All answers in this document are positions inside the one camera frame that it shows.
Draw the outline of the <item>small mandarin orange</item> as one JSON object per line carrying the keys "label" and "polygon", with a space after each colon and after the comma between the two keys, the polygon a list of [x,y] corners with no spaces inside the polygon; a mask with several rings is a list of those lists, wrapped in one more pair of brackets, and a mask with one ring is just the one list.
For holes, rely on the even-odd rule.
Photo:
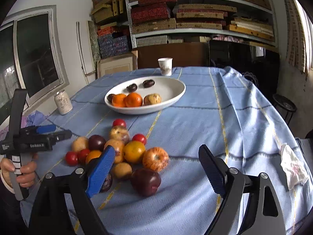
{"label": "small mandarin orange", "polygon": [[143,99],[140,94],[132,92],[125,98],[126,107],[141,107],[143,105]]}

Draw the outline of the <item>yellow bruised apple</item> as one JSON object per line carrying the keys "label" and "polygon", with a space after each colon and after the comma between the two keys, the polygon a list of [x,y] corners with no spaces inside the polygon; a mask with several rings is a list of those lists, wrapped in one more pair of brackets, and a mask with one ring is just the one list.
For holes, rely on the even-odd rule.
{"label": "yellow bruised apple", "polygon": [[144,97],[143,103],[145,106],[147,105],[155,105],[158,103],[161,103],[162,99],[161,96],[158,93],[148,94]]}

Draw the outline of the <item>purple cloth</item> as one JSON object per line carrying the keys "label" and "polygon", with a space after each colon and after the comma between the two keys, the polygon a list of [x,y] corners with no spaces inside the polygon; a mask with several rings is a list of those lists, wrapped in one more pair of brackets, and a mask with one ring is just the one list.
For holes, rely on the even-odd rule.
{"label": "purple cloth", "polygon": [[29,126],[44,126],[50,124],[51,122],[47,119],[47,116],[36,110],[27,116],[22,116],[21,128]]}

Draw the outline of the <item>small orange tangerine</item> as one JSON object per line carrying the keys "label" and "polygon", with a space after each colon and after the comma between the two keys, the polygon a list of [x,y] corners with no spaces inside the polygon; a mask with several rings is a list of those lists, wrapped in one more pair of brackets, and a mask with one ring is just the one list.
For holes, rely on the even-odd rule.
{"label": "small orange tangerine", "polygon": [[100,157],[102,152],[100,150],[93,150],[90,151],[89,154],[86,156],[85,164],[87,165],[92,159]]}

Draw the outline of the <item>small brown round fruit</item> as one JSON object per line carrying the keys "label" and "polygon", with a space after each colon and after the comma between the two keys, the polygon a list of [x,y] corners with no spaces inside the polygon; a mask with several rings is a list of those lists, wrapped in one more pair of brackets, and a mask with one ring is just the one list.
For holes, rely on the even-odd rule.
{"label": "small brown round fruit", "polygon": [[128,163],[121,162],[113,167],[112,172],[117,179],[128,180],[131,177],[133,170]]}

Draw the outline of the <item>dark purple fruit near pile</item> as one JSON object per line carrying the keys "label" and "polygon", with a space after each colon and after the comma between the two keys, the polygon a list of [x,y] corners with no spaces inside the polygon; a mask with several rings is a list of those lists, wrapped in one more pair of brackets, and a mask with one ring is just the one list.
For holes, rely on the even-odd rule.
{"label": "dark purple fruit near pile", "polygon": [[113,182],[113,178],[111,173],[108,173],[108,175],[106,176],[106,179],[104,180],[100,192],[104,193],[107,192],[111,187],[112,187],[112,182]]}

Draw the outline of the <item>small dark plum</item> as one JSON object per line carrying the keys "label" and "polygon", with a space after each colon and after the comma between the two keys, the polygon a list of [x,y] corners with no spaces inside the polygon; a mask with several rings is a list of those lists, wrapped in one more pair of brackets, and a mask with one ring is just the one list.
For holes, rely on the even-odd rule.
{"label": "small dark plum", "polygon": [[106,140],[100,135],[92,135],[88,140],[88,147],[90,151],[99,150],[103,151]]}

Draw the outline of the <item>peach coloured striped fruit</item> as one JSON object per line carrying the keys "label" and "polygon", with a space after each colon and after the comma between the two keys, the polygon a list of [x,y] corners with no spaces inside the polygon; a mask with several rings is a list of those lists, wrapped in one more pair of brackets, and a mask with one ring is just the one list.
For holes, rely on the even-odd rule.
{"label": "peach coloured striped fruit", "polygon": [[119,164],[123,162],[124,160],[124,142],[122,140],[118,139],[109,139],[105,145],[104,148],[106,148],[108,145],[112,146],[115,149],[115,161],[114,164]]}

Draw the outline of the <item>beige round fruit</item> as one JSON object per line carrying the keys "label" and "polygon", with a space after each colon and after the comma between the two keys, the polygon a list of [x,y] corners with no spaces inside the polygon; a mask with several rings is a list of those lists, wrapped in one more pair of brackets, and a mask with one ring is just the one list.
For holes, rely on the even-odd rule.
{"label": "beige round fruit", "polygon": [[89,148],[89,139],[85,137],[78,137],[75,139],[71,145],[71,150],[74,152],[80,152],[83,149],[88,149]]}

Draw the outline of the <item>red tomato in pile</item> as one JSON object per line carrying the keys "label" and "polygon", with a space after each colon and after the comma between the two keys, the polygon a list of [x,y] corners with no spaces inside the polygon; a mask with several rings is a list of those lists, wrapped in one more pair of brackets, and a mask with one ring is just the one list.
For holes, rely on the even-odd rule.
{"label": "red tomato in pile", "polygon": [[77,158],[80,164],[85,165],[86,162],[86,157],[90,153],[89,149],[82,149],[78,152]]}

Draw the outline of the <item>red cherry tomato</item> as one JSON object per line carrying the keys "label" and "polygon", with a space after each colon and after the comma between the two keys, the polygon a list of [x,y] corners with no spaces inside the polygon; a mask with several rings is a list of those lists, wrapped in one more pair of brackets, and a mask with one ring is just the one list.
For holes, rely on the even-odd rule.
{"label": "red cherry tomato", "polygon": [[69,166],[78,165],[78,155],[77,152],[68,151],[65,155],[65,161]]}

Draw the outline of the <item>large orange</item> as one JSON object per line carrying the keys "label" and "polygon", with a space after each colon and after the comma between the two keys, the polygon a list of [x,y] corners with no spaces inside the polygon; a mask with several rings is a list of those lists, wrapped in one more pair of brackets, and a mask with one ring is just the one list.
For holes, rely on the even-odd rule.
{"label": "large orange", "polygon": [[133,164],[138,164],[142,161],[145,154],[145,145],[139,141],[131,141],[123,148],[124,159]]}

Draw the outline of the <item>white drink can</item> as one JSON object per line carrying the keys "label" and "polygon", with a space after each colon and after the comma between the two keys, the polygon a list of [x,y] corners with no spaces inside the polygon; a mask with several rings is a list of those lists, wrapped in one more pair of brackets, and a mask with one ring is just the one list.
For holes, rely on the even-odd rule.
{"label": "white drink can", "polygon": [[58,91],[54,95],[54,101],[61,115],[65,115],[73,109],[71,100],[65,90]]}

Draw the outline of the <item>tan striped pepino melon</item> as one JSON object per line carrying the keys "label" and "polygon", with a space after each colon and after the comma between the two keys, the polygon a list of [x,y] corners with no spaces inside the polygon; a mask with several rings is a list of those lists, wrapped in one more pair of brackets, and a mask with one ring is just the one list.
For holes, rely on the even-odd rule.
{"label": "tan striped pepino melon", "polygon": [[130,141],[130,135],[126,127],[114,126],[109,132],[110,139],[117,139],[127,144]]}

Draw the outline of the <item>red tomato right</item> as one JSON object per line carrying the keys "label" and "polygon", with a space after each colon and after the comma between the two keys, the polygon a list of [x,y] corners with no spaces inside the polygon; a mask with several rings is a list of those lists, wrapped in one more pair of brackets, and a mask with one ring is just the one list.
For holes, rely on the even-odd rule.
{"label": "red tomato right", "polygon": [[132,141],[141,142],[143,145],[146,145],[147,139],[143,134],[135,134],[132,138]]}

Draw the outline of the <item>red tomato top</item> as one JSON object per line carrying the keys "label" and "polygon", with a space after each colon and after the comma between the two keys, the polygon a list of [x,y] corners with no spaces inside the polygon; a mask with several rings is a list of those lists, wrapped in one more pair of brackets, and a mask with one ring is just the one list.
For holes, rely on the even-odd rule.
{"label": "red tomato top", "polygon": [[126,128],[127,125],[126,125],[126,121],[124,121],[123,119],[115,119],[112,123],[112,127],[116,127],[116,126],[121,126],[121,127],[124,127]]}

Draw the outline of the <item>dark red plum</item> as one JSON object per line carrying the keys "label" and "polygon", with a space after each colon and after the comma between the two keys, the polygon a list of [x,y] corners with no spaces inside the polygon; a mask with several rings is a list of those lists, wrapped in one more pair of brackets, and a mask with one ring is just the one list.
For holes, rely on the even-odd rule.
{"label": "dark red plum", "polygon": [[130,183],[138,194],[144,197],[150,197],[160,187],[161,177],[153,170],[141,168],[132,173]]}

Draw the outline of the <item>blue checked tablecloth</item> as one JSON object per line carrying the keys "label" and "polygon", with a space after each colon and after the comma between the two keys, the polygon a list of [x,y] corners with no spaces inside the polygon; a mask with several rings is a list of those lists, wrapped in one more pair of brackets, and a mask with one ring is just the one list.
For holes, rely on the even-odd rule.
{"label": "blue checked tablecloth", "polygon": [[250,81],[231,68],[177,67],[172,77],[186,92],[161,112],[124,116],[131,135],[148,137],[147,148],[161,147],[170,157],[161,186],[141,197],[128,181],[113,182],[92,202],[111,234],[203,234],[220,199],[198,161],[198,149],[211,152],[244,174],[266,172],[283,212],[287,234],[305,223],[312,209],[312,180],[288,189],[279,148],[287,144],[300,160],[302,151],[285,121]]}

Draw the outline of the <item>red striped apple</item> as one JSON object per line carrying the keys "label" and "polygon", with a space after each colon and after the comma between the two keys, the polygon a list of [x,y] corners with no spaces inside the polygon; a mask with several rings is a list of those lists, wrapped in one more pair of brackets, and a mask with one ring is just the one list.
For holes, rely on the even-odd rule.
{"label": "red striped apple", "polygon": [[160,172],[167,167],[169,163],[168,153],[161,147],[148,149],[143,155],[142,164],[146,169]]}

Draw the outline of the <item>dark fruit plate left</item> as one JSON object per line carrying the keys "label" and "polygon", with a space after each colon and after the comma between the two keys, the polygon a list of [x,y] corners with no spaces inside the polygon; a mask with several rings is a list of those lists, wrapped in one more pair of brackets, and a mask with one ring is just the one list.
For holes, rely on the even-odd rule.
{"label": "dark fruit plate left", "polygon": [[113,100],[113,97],[114,97],[114,96],[115,96],[114,94],[109,94],[109,95],[107,96],[107,100],[108,100],[109,103],[112,103],[112,100]]}

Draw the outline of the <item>crumpled white tissue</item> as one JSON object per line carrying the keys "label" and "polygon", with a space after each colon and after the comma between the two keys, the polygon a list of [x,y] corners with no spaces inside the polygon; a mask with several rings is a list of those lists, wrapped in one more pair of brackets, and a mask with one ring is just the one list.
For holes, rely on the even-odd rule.
{"label": "crumpled white tissue", "polygon": [[302,161],[296,156],[294,151],[286,143],[280,149],[281,167],[286,175],[286,182],[289,190],[296,185],[304,185],[309,179],[308,172]]}

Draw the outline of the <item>dark purple mangosteen fruit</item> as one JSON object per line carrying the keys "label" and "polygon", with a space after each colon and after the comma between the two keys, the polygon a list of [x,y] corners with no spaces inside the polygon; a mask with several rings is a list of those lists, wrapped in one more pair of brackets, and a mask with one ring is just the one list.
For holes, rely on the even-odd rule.
{"label": "dark purple mangosteen fruit", "polygon": [[137,90],[137,85],[135,83],[129,85],[128,87],[126,87],[126,90],[129,93],[135,92]]}

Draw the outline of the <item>dark plum on plate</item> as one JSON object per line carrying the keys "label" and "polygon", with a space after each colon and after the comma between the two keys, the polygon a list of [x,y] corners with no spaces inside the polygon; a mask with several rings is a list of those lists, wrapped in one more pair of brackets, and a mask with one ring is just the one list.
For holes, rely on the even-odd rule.
{"label": "dark plum on plate", "polygon": [[155,85],[155,81],[150,79],[150,80],[145,80],[143,83],[142,83],[143,87],[144,88],[150,88],[152,86]]}

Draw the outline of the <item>white oval plate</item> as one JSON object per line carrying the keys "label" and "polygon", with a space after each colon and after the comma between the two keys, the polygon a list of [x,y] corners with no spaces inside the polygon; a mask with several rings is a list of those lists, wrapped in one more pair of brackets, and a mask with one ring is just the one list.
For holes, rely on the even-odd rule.
{"label": "white oval plate", "polygon": [[[150,88],[144,88],[142,83],[145,80],[154,80],[155,85]],[[155,105],[147,105],[144,103],[141,107],[115,107],[112,103],[109,103],[107,96],[109,94],[130,94],[126,87],[135,83],[137,85],[136,93],[140,94],[142,99],[148,94],[158,93],[161,96],[162,102]],[[147,76],[137,79],[132,79],[123,83],[116,85],[111,88],[105,95],[105,104],[112,110],[126,115],[143,115],[149,114],[156,111],[161,111],[162,109],[168,108],[175,104],[180,98],[185,94],[186,85],[178,79],[173,79],[165,76]]]}

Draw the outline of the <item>black round stool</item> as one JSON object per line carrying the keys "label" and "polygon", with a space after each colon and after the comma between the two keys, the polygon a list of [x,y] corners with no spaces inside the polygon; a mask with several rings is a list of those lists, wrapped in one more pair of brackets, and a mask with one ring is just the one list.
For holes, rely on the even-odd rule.
{"label": "black round stool", "polygon": [[276,93],[273,95],[273,106],[275,108],[278,106],[279,108],[286,111],[284,120],[286,121],[286,124],[289,125],[293,115],[297,112],[296,105],[287,97],[281,96],[280,94]]}

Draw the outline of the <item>cardboard box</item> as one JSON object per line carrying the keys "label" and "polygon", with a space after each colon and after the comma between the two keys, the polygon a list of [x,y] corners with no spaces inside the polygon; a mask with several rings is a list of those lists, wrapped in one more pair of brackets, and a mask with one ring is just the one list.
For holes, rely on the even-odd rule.
{"label": "cardboard box", "polygon": [[122,55],[113,56],[99,60],[97,63],[97,77],[104,75],[131,72],[137,69],[138,51],[128,52]]}

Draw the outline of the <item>white paper cup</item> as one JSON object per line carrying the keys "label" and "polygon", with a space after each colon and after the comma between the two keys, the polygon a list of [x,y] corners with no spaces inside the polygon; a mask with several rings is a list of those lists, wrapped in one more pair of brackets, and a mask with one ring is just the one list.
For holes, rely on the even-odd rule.
{"label": "white paper cup", "polygon": [[172,75],[172,58],[159,58],[158,60],[159,67],[161,70],[162,76],[171,76]]}

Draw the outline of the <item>shelf with stacked boxes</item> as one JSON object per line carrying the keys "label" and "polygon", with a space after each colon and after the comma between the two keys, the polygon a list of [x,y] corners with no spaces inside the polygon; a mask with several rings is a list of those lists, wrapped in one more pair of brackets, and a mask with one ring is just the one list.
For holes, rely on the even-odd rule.
{"label": "shelf with stacked boxes", "polygon": [[98,35],[128,25],[131,46],[219,39],[277,47],[272,0],[92,0]]}

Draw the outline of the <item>window with grey frame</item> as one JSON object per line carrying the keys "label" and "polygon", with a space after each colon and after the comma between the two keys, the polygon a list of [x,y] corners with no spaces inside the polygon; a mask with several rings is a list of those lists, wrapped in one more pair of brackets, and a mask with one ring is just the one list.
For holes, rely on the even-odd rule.
{"label": "window with grey frame", "polygon": [[68,86],[57,29],[56,5],[22,10],[1,25],[1,121],[16,89],[27,89],[25,109]]}

